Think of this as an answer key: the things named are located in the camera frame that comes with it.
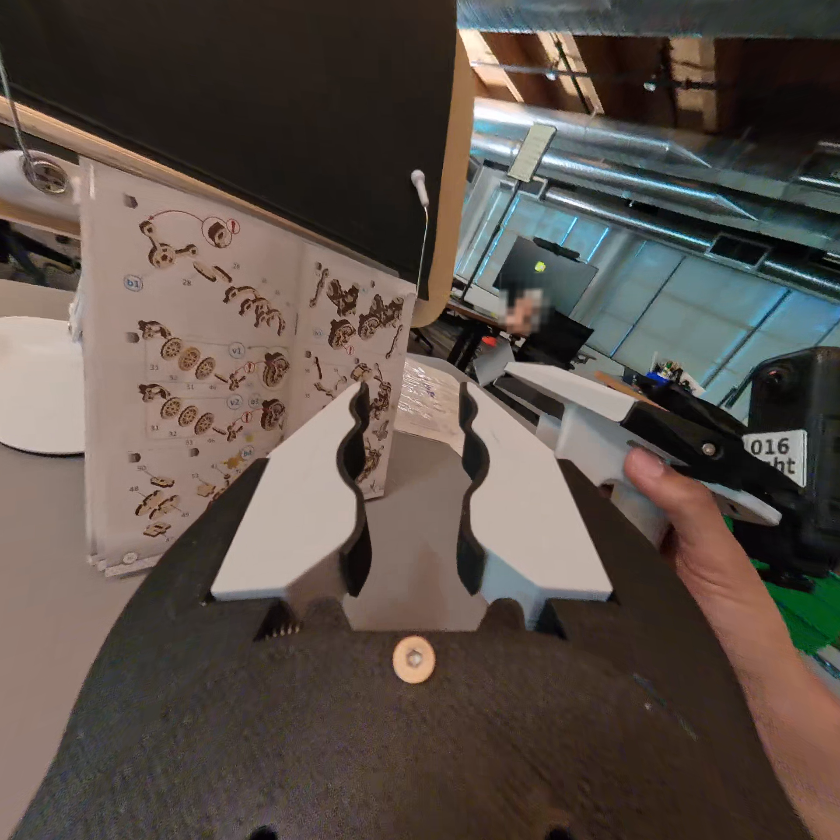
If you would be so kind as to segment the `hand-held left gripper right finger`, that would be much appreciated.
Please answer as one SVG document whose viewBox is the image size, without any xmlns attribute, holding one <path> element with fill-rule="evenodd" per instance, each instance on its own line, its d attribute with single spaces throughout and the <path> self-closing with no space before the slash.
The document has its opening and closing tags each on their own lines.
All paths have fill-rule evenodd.
<svg viewBox="0 0 840 840">
<path fill-rule="evenodd" d="M 467 592 L 516 602 L 530 631 L 551 600 L 606 602 L 613 583 L 558 459 L 473 382 L 459 387 L 458 425 L 469 487 L 457 572 Z"/>
</svg>

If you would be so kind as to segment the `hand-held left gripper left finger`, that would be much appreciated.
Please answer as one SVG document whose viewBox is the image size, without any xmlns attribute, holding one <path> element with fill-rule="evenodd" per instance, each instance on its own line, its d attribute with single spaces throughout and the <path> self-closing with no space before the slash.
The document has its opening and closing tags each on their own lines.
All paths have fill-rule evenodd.
<svg viewBox="0 0 840 840">
<path fill-rule="evenodd" d="M 267 457 L 210 594 L 219 602 L 310 603 L 360 595 L 372 563 L 358 478 L 370 420 L 367 384 L 346 388 Z"/>
</svg>

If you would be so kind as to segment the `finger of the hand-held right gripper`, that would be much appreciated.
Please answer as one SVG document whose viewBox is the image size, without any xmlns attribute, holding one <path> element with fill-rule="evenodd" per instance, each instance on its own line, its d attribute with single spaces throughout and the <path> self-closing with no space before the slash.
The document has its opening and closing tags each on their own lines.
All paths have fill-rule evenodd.
<svg viewBox="0 0 840 840">
<path fill-rule="evenodd" d="M 744 490 L 715 490 L 714 500 L 725 517 L 732 520 L 776 527 L 782 514 L 770 504 Z"/>
<path fill-rule="evenodd" d="M 543 432 L 538 436 L 557 459 L 572 462 L 593 485 L 611 485 L 612 504 L 654 546 L 661 546 L 669 527 L 665 514 L 624 474 L 631 448 L 644 448 L 669 462 L 664 450 L 621 425 L 637 399 L 544 364 L 510 362 L 506 373 L 563 406 L 560 418 L 547 416 L 540 421 L 542 427 L 552 429 L 553 437 Z"/>
</svg>

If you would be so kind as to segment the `illustrated instruction booklet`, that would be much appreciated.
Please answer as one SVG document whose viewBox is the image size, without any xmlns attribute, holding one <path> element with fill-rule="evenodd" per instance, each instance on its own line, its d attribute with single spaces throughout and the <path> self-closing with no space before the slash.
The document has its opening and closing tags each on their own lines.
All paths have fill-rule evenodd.
<svg viewBox="0 0 840 840">
<path fill-rule="evenodd" d="M 80 341 L 89 562 L 149 569 L 348 386 L 383 497 L 415 286 L 223 204 L 84 160 Z"/>
</svg>

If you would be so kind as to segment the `grey desk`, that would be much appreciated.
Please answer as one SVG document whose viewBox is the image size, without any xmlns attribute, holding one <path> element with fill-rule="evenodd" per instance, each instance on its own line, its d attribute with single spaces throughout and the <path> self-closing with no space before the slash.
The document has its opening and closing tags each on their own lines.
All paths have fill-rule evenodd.
<svg viewBox="0 0 840 840">
<path fill-rule="evenodd" d="M 2 447 L 2 629 L 32 643 L 98 650 L 140 576 L 108 581 L 88 564 L 84 462 Z M 373 564 L 345 598 L 354 629 L 459 631 L 487 604 L 455 569 L 467 476 L 450 445 L 392 437 L 385 495 L 367 503 Z"/>
</svg>

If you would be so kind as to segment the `person's right hand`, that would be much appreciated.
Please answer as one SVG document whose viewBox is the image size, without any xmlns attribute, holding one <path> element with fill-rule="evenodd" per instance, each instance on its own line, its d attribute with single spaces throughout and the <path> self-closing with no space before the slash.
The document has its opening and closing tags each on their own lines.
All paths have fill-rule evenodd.
<svg viewBox="0 0 840 840">
<path fill-rule="evenodd" d="M 624 472 L 665 514 L 670 524 L 668 556 L 688 589 L 735 592 L 746 585 L 754 568 L 708 488 L 642 448 L 629 452 Z"/>
</svg>

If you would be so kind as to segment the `blue bin with small parts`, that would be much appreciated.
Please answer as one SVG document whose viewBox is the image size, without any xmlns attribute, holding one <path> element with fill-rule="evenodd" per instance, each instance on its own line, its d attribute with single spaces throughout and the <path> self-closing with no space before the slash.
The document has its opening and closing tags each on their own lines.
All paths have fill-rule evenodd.
<svg viewBox="0 0 840 840">
<path fill-rule="evenodd" d="M 655 382 L 673 383 L 690 393 L 694 392 L 694 385 L 696 384 L 678 362 L 666 359 L 659 352 L 654 353 L 646 376 Z"/>
</svg>

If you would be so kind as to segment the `green plastic bin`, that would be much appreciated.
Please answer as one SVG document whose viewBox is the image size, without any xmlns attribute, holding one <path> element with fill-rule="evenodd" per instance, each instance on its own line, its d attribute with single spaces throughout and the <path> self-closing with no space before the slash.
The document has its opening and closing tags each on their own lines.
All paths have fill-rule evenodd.
<svg viewBox="0 0 840 840">
<path fill-rule="evenodd" d="M 839 577 L 811 579 L 809 592 L 765 582 L 779 610 L 793 645 L 804 655 L 826 658 L 824 650 L 835 647 L 839 636 Z"/>
</svg>

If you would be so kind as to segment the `clear plastic bag of sheets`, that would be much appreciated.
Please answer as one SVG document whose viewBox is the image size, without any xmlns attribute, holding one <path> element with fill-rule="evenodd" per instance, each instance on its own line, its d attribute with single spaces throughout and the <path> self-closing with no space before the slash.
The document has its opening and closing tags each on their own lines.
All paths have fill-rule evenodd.
<svg viewBox="0 0 840 840">
<path fill-rule="evenodd" d="M 460 385 L 452 374 L 406 358 L 395 431 L 447 445 L 461 456 L 465 436 L 459 425 Z"/>
</svg>

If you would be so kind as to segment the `pale rectangular panel on pole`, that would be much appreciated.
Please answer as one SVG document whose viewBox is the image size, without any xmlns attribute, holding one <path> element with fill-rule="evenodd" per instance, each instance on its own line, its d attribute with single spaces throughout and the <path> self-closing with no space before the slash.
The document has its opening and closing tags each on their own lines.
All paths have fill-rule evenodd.
<svg viewBox="0 0 840 840">
<path fill-rule="evenodd" d="M 546 150 L 556 134 L 556 128 L 550 124 L 534 123 L 525 139 L 520 143 L 507 175 L 519 183 L 529 183 L 539 168 Z"/>
</svg>

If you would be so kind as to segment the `white metal stand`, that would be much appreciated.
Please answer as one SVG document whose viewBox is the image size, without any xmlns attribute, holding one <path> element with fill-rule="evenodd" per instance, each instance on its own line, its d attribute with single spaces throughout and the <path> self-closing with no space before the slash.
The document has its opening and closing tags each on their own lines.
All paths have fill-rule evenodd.
<svg viewBox="0 0 840 840">
<path fill-rule="evenodd" d="M 2 220 L 81 263 L 79 167 L 44 152 L 1 154 Z M 65 298 L 59 314 L 2 311 L 2 444 L 34 455 L 84 452 L 81 344 L 72 324 L 81 267 L 69 277 L 49 271 L 58 288 L 16 281 Z"/>
</svg>

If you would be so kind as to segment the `black office chair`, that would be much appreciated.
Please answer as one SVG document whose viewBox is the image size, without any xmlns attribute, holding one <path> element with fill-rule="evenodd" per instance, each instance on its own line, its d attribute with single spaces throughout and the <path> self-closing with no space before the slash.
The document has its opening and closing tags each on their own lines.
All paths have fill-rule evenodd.
<svg viewBox="0 0 840 840">
<path fill-rule="evenodd" d="M 18 232 L 10 222 L 1 221 L 2 279 L 31 286 L 58 288 L 49 279 L 49 271 L 74 277 L 81 264 L 37 239 Z"/>
</svg>

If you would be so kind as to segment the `silver ventilation duct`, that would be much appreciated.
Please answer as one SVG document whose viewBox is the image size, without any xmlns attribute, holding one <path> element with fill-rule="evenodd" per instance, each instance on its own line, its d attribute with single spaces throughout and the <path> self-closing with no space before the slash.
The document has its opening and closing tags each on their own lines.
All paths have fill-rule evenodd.
<svg viewBox="0 0 840 840">
<path fill-rule="evenodd" d="M 683 249 L 838 299 L 838 143 L 797 148 L 478 98 L 471 151 L 507 165 L 554 130 L 538 174 L 593 215 L 645 222 Z"/>
</svg>

